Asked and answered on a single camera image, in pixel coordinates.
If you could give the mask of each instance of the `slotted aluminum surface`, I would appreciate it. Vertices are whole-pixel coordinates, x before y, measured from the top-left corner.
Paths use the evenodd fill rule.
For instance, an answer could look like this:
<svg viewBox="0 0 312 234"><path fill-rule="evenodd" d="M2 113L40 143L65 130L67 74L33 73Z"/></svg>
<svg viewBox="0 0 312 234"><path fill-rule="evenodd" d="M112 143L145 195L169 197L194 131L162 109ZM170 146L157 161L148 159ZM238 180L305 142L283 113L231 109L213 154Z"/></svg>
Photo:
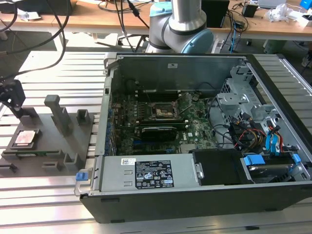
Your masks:
<svg viewBox="0 0 312 234"><path fill-rule="evenodd" d="M31 52L21 70L51 64L58 56L57 52ZM58 66L18 77L27 96L25 105L34 106L38 113L49 113L49 109L43 104L44 97L47 94L58 94L62 98L61 105L66 106L68 112L87 108L89 112L99 113L104 84L103 58L104 53L67 52ZM300 89L292 88L291 84L298 87L298 82L292 79L287 69L283 69L276 56L259 55L257 58L267 71L270 70L268 73L278 87L279 85L286 87L285 82L281 80L289 84L288 88L281 89L285 97L288 98L288 94L298 94L294 95L295 97L309 96L302 95ZM304 117L303 119L309 119L306 117L311 116L305 111L296 111ZM19 121L6 108L0 109L0 117L1 153ZM99 115L96 115L86 168L93 166L98 121ZM74 184L74 176L0 179L0 233L198 234L217 232L238 234L251 232L247 231L245 226L258 226L260 230L257 233L298 234L310 233L312 227L312 199L303 200L280 212L98 224L74 196Z"/></svg>

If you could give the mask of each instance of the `processor chip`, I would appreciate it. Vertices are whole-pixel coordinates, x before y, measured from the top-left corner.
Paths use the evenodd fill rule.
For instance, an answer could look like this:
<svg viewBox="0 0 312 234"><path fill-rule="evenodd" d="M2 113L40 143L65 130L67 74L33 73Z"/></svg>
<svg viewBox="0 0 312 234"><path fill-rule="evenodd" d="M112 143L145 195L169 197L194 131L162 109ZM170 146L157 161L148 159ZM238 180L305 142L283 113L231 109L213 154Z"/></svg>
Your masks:
<svg viewBox="0 0 312 234"><path fill-rule="evenodd" d="M176 118L176 106L174 102L152 103L152 117L154 118Z"/></svg>
<svg viewBox="0 0 312 234"><path fill-rule="evenodd" d="M32 143L36 132L35 131L21 131L19 132L18 137L15 140L15 144L17 145L28 145Z"/></svg>

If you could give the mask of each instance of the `sticker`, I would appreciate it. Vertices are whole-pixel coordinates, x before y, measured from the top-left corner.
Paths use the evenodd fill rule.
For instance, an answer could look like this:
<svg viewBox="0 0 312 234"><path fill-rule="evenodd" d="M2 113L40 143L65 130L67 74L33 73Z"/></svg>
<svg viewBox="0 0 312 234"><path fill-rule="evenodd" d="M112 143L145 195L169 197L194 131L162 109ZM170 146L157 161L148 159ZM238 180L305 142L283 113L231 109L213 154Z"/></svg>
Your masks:
<svg viewBox="0 0 312 234"><path fill-rule="evenodd" d="M177 68L177 63L168 63L168 68Z"/></svg>
<svg viewBox="0 0 312 234"><path fill-rule="evenodd" d="M122 158L121 164L122 165L135 165L136 159L135 158Z"/></svg>
<svg viewBox="0 0 312 234"><path fill-rule="evenodd" d="M137 189L174 187L170 160L135 162L135 165Z"/></svg>

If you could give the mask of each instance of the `cable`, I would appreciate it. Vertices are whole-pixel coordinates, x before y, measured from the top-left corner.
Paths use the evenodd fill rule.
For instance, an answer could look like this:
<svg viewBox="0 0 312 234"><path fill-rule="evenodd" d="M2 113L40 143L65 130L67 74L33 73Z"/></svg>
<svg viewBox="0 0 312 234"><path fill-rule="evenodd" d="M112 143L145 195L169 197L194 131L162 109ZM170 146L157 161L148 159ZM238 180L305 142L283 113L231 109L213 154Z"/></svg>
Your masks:
<svg viewBox="0 0 312 234"><path fill-rule="evenodd" d="M242 18L244 18L244 20L246 21L246 24L247 24L247 26L246 26L246 28L245 29L242 29L241 31L237 31L237 32L245 32L247 29L248 29L248 27L249 27L249 22L248 22L248 20L246 19L246 17L244 17L241 13L239 13L239 12L237 12L237 11L233 11L233 10L229 10L230 12L235 12L236 14L238 14L239 16L241 16Z"/></svg>
<svg viewBox="0 0 312 234"><path fill-rule="evenodd" d="M49 43L50 41L53 41L53 39L56 38L56 37L63 31L63 29L66 27L67 22L68 22L68 19L69 19L69 16L70 16L70 14L69 14L70 11L69 11L69 9L70 9L70 6L67 7L68 12L67 12L65 21L64 21L64 23L63 23L63 26L62 26L53 36L51 36L48 40L45 40L45 41L39 43L38 45L30 46L30 47L27 47L27 48L22 49L22 50L8 51L8 52L6 52L6 53L7 53L8 55L17 54L17 53L22 53L22 52L25 52L25 51L32 50L32 49L35 49L35 48L37 48L37 47L43 46L43 45L45 45L46 43Z"/></svg>
<svg viewBox="0 0 312 234"><path fill-rule="evenodd" d="M132 10L132 13L134 14L135 17L138 17L139 20L148 28L150 29L150 27L147 25L147 23L140 17L140 12L136 9L136 7L133 5L132 2L130 2L130 0L127 0L129 8Z"/></svg>
<svg viewBox="0 0 312 234"><path fill-rule="evenodd" d="M217 91L217 89L216 88L214 88L209 82L207 82L207 81L204 81L204 82L201 82L201 83L199 83L195 88L194 88L194 90L195 91L198 91L198 89L201 87L201 85L203 85L203 84L208 84L210 87L212 87L215 91Z"/></svg>
<svg viewBox="0 0 312 234"><path fill-rule="evenodd" d="M218 130L216 130L216 129L213 127L213 125L211 124L211 122L210 122L210 110L211 110L211 107L212 107L214 101L216 101L216 98L217 98L217 96L214 97L214 99L211 101L211 103L210 103L210 105L209 105L208 113L207 113L208 122L209 122L209 124L211 125L211 127L214 129L214 131L215 131L216 133L218 133L219 135L225 137L227 140L229 140L230 142L233 143L233 141L232 141L231 138L229 138L229 137L226 136L225 134L222 134L221 132L219 132Z"/></svg>
<svg viewBox="0 0 312 234"><path fill-rule="evenodd" d="M130 48L131 48L132 52L134 52L135 50L134 50L133 46L131 45L131 43L130 43L130 41L129 41L129 38L128 38L128 35L127 35L127 32L126 32L125 26L124 26L123 21L122 21L122 20L123 20L123 12L121 11L121 15L122 15L122 16L120 17L116 0L114 0L114 3L115 3L116 10L117 10L118 20L119 20L119 23L120 23L120 26L121 26L122 33L123 33L123 35L125 36L125 38L127 39L127 41L128 41L128 43L129 43L129 45L130 45Z"/></svg>
<svg viewBox="0 0 312 234"><path fill-rule="evenodd" d="M148 4L148 3L151 3L151 2L153 2L153 1L154 1L154 0L151 0L151 1L148 1L148 2L143 2L143 3L140 3L140 4L138 4L138 5L135 5L135 7L142 7L142 6L144 6L144 5ZM106 3L105 7L102 7L102 6L101 6L101 4L102 4L103 2ZM107 12L111 12L111 13L117 13L117 10L107 9L107 5L108 5L107 0L102 0L100 3L97 4L98 8L101 9L101 10L103 10L103 11L107 11ZM127 8L124 8L124 9L123 9L123 13L124 13L124 14L131 13L131 12L132 12L132 10L130 9L130 7L127 7Z"/></svg>
<svg viewBox="0 0 312 234"><path fill-rule="evenodd" d="M50 4L49 0L45 0L45 1L48 4L48 6L51 9L51 11L53 12L53 14L54 14L54 16L55 16L55 18L56 18L56 20L58 22L58 25L62 29L61 33L62 33L62 37L63 37L63 50L62 50L62 53L61 53L60 57L58 58L58 60L55 63L53 63L53 64L51 64L51 65L49 65L47 67L41 67L41 68L37 68L37 69L31 69L31 70L25 70L25 71L17 72L15 74L11 74L11 75L8 75L6 77L1 77L0 81L7 81L8 79L15 78L18 75L22 75L22 74L25 74L25 73L28 73L28 72L41 71L41 70L45 70L45 69L54 67L64 57L64 54L65 54L65 51L66 51L66 39L65 39L65 34L64 34L64 30L63 30L64 29L64 24L63 25L61 24L61 22L59 20L59 17L57 16L57 14L54 11L54 9L51 7L51 4ZM66 3L67 3L67 16L66 16L66 18L69 18L69 15L70 15L70 5L71 5L70 0L67 0Z"/></svg>
<svg viewBox="0 0 312 234"><path fill-rule="evenodd" d="M310 63L312 62L312 59L308 62L308 64L302 69L302 71L300 72L301 75L303 75L304 71L307 69L307 67L310 65Z"/></svg>
<svg viewBox="0 0 312 234"><path fill-rule="evenodd" d="M14 16L13 16L13 19L6 27L0 29L0 33L8 30L15 23L16 19L18 18L18 5L16 3L14 3L13 6L14 6Z"/></svg>
<svg viewBox="0 0 312 234"><path fill-rule="evenodd" d="M304 51L308 51L308 50L302 48L300 45L298 45L298 44L296 43L296 41L293 40L293 43L294 43L296 46L298 46L300 49L302 49L302 50L304 50Z"/></svg>
<svg viewBox="0 0 312 234"><path fill-rule="evenodd" d="M234 24L234 37L233 37L233 39L232 39L232 46L231 46L230 54L233 52L234 41L235 41L235 35L236 35L236 24Z"/></svg>

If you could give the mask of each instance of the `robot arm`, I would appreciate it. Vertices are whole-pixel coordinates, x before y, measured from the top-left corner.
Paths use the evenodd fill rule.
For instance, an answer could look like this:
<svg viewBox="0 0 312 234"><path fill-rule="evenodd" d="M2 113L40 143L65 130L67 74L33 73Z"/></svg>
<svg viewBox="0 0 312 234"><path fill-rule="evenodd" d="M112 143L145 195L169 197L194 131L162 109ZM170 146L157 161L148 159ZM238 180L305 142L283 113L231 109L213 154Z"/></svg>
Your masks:
<svg viewBox="0 0 312 234"><path fill-rule="evenodd" d="M203 53L214 41L206 28L201 0L155 3L150 11L150 43L147 53Z"/></svg>

